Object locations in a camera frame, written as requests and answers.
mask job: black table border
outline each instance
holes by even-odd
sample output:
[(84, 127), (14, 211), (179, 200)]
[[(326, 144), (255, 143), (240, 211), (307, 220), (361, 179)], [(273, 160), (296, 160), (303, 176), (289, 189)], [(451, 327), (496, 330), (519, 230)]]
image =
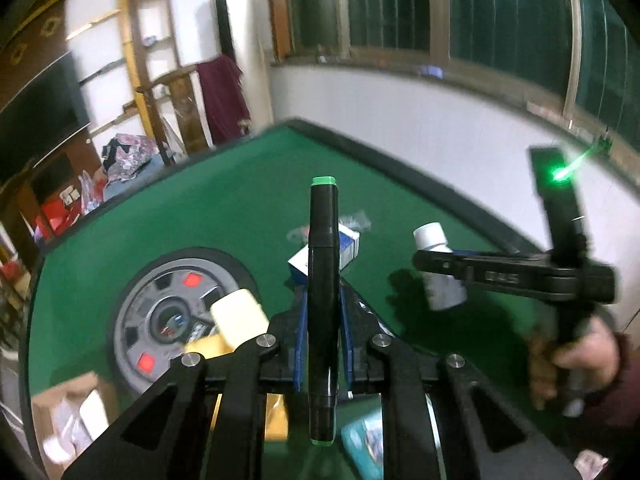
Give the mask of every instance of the black table border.
[(203, 160), (207, 160), (219, 155), (220, 153), (224, 153), (228, 150), (241, 146), (242, 144), (259, 140), (263, 136), (277, 132), (282, 127), (287, 127), (293, 132), (311, 139), (318, 144), (332, 148), (349, 158), (369, 166), (401, 186), (413, 191), (415, 194), (418, 194), (424, 199), (434, 203), (438, 208), (457, 217), (462, 223), (465, 223), (501, 250), (512, 253), (523, 252), (531, 254), (542, 252), (542, 250), (540, 250), (540, 248), (528, 238), (525, 238), (505, 222), (495, 217), (486, 209), (474, 203), (467, 197), (461, 195), (453, 188), (446, 186), (446, 184), (437, 181), (433, 177), (430, 177), (429, 175), (422, 173), (415, 168), (386, 155), (385, 153), (361, 144), (356, 140), (349, 139), (348, 137), (325, 128), (324, 126), (313, 124), (302, 119), (290, 119), (279, 124), (275, 124), (274, 126), (270, 126), (257, 137), (243, 137), (242, 139), (228, 142), (213, 152), (203, 152), (190, 156), (186, 162), (169, 168), (164, 168), (155, 178), (142, 182), (138, 186), (132, 186), (130, 189), (118, 196), (115, 196), (99, 208), (90, 212), (84, 218), (79, 219), (79, 221), (67, 229), (63, 235), (59, 236), (44, 247), (36, 261), (36, 264), (34, 265), (34, 268), (32, 269), (27, 318), (22, 327), (18, 348), (18, 366), (20, 369), (20, 375), (18, 377), (18, 394), (20, 397), (22, 426), (24, 428), (31, 457), (36, 466), (42, 471), (45, 469), (42, 457), (40, 456), (40, 448), (38, 446), (33, 426), (33, 414), (31, 413), (31, 392), (29, 387), (29, 339), (31, 335), (33, 301), (38, 282), (40, 281), (40, 273), (47, 255), (51, 251), (55, 250), (59, 245), (63, 244), (69, 237), (77, 233), (80, 229), (89, 225), (93, 220), (100, 218), (100, 216), (135, 196), (143, 189), (146, 189), (158, 182), (162, 182), (164, 179), (180, 173)]

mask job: wheel-shaped object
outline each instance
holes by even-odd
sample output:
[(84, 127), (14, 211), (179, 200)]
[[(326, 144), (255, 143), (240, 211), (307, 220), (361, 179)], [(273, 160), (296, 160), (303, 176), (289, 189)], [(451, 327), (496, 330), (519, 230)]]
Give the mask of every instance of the wheel-shaped object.
[(248, 270), (215, 249), (182, 249), (145, 266), (120, 295), (111, 322), (116, 373), (134, 394), (143, 393), (185, 344), (217, 333), (209, 307), (239, 288), (259, 301)]

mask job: window frame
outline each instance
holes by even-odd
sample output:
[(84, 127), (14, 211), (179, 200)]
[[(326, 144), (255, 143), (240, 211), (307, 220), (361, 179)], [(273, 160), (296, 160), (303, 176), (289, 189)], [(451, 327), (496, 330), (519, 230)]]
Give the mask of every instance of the window frame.
[(336, 1), (338, 47), (297, 48), (290, 22), (290, 0), (270, 0), (273, 51), (276, 64), (327, 64), (373, 68), (424, 78), (425, 66), (436, 67), (434, 76), (445, 84), (489, 96), (526, 110), (560, 128), (574, 140), (590, 146), (599, 138), (613, 141), (608, 165), (640, 194), (640, 152), (611, 127), (577, 105), (582, 55), (580, 0), (570, 0), (572, 45), (565, 95), (554, 94), (536, 83), (481, 64), (450, 56), (450, 0), (430, 0), (429, 52), (350, 45), (348, 0)]

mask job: person's arm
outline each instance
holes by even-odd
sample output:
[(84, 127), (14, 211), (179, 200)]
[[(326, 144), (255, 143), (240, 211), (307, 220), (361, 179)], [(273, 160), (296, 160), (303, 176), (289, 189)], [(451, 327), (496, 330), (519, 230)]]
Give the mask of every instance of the person's arm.
[(640, 418), (640, 356), (625, 335), (612, 332), (599, 317), (590, 333), (555, 351), (535, 336), (529, 346), (531, 400), (537, 409), (556, 396), (558, 367), (587, 371), (585, 409), (574, 432), (574, 445), (609, 456), (624, 446)]

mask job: black marker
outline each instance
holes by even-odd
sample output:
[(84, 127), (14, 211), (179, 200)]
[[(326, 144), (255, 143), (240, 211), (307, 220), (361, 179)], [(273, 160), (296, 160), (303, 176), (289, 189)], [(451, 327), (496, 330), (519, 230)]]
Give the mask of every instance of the black marker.
[(332, 176), (318, 176), (311, 184), (306, 325), (309, 437), (316, 446), (330, 446), (335, 438), (339, 264), (338, 187)]

